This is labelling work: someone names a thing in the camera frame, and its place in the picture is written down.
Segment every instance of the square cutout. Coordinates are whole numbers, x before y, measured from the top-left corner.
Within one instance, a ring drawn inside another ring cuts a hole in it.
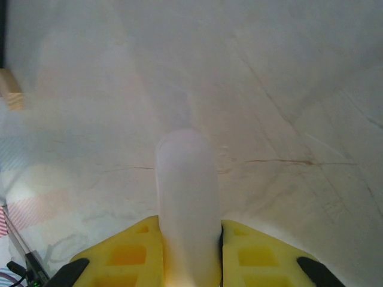
[[[245,275],[246,287],[295,287],[286,276]]]
[[[144,225],[137,230],[137,233],[148,233],[148,232],[149,232],[149,227],[147,225]]]
[[[96,278],[92,287],[135,287],[138,275],[103,276]]]
[[[139,244],[120,245],[113,249],[107,265],[143,265],[145,261],[145,246]]]
[[[279,266],[273,251],[267,246],[250,246],[238,250],[240,266]]]

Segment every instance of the striped fabric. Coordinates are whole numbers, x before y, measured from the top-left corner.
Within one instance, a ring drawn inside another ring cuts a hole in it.
[[[3,207],[0,206],[0,237],[8,235]]]
[[[18,231],[69,211],[66,190],[50,192],[8,204],[9,217]]]
[[[29,166],[26,142],[19,136],[0,138],[0,170],[21,170]]]
[[[20,280],[20,276],[19,275],[16,275],[14,273],[12,273],[8,268],[6,267],[3,267],[3,268],[0,268],[0,272],[1,273],[5,273],[13,278],[15,278],[16,280]],[[3,277],[0,277],[0,287],[9,287],[11,286],[13,283],[11,281],[9,281],[8,279],[5,279]],[[24,280],[22,282],[23,286],[26,286],[26,281]]]

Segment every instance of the red stripe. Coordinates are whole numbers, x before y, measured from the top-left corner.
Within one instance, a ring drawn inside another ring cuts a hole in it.
[[[8,230],[7,230],[7,225],[5,224],[5,215],[4,215],[4,210],[0,206],[0,237],[7,236],[8,235]]]
[[[50,192],[10,203],[8,210],[16,229],[22,230],[40,222],[48,221],[61,212],[70,210],[69,194],[66,190]]]

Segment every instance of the wire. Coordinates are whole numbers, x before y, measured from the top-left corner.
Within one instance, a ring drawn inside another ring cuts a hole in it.
[[[9,281],[11,281],[12,283],[16,283],[17,280],[15,278],[13,278],[12,276],[8,275],[7,273],[3,273],[3,272],[0,272],[0,277],[3,277]]]
[[[23,282],[23,280],[25,279],[25,275],[19,280],[17,281],[15,284],[9,286],[9,287],[24,287],[21,283]]]
[[[8,262],[7,264],[7,267],[10,271],[12,271],[13,273],[21,276],[22,278],[19,280],[19,281],[16,281],[14,282],[12,280],[12,282],[14,283],[13,285],[9,286],[9,287],[24,287],[21,283],[23,282],[23,280],[25,279],[26,277],[26,270],[24,267],[22,267],[20,264],[14,262],[14,261],[10,261]]]
[[[19,281],[17,281],[15,278],[13,278],[12,276],[8,275],[7,273],[3,273],[3,272],[0,272],[0,277],[3,277],[9,281],[11,281],[12,283],[14,283],[13,285],[11,285],[10,287],[16,287],[16,286],[19,286],[19,287],[24,287],[24,285],[22,285],[21,283],[23,282],[23,280],[25,279],[25,277],[22,277]]]

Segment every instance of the white surface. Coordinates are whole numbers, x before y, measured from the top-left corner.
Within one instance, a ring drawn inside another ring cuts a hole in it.
[[[382,5],[10,0],[27,109],[2,110],[1,177],[31,248],[52,273],[157,214],[156,143],[193,126],[223,217],[382,286]]]
[[[0,266],[5,267],[11,260],[11,254],[9,252],[9,239],[8,236],[0,237]]]
[[[220,198],[207,140],[192,129],[166,135],[156,147],[156,182],[166,286],[219,286]]]

